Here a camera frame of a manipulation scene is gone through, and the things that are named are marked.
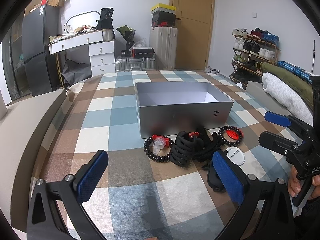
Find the white suitcase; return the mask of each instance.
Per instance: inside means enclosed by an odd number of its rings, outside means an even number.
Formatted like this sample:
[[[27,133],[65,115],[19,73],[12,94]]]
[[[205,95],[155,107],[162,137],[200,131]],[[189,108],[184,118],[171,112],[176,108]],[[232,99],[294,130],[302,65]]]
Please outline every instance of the white suitcase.
[[[149,45],[155,50],[157,70],[174,69],[176,62],[178,29],[154,27],[150,30]]]

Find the wooden door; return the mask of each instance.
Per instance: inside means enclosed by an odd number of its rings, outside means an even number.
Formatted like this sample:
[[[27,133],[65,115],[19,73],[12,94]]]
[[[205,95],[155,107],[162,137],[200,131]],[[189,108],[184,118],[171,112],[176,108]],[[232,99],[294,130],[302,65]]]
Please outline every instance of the wooden door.
[[[177,7],[176,68],[204,70],[211,43],[214,0],[171,0]]]

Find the black refrigerator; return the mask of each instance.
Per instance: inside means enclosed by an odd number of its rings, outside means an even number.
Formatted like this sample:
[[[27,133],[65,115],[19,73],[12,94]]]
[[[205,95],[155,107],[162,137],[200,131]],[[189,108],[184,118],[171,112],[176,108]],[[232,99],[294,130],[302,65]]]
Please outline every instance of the black refrigerator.
[[[58,34],[59,8],[42,5],[23,18],[22,53],[32,96],[55,91],[59,85],[56,58],[49,53],[49,36]]]

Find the finger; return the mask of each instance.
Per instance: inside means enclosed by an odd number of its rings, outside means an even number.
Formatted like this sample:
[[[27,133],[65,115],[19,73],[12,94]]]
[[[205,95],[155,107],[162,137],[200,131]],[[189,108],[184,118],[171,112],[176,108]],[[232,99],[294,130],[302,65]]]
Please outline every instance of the finger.
[[[290,186],[290,184],[288,183],[288,192],[290,194],[291,197],[295,197],[297,194],[294,192],[294,190],[292,189],[292,187]]]
[[[298,182],[294,182],[293,179],[289,180],[291,188],[294,190],[295,193],[299,193],[301,190],[301,185]]]
[[[315,187],[313,192],[311,193],[311,198],[317,198],[320,196],[320,186]]]
[[[294,182],[298,182],[297,174],[298,174],[298,172],[297,172],[296,168],[294,166],[292,166],[292,168],[291,168],[291,178],[293,179]]]
[[[320,175],[314,176],[312,178],[312,185],[313,186],[320,186]]]

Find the white dresser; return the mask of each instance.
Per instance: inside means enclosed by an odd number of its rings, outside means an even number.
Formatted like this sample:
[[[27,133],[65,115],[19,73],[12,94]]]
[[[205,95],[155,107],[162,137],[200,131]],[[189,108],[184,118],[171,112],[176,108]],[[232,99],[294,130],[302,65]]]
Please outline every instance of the white dresser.
[[[93,77],[116,72],[114,41],[89,44],[89,56]]]
[[[59,62],[57,52],[88,44],[92,76],[115,73],[115,43],[114,40],[106,41],[109,39],[109,30],[83,33],[49,44],[49,51],[56,54]]]

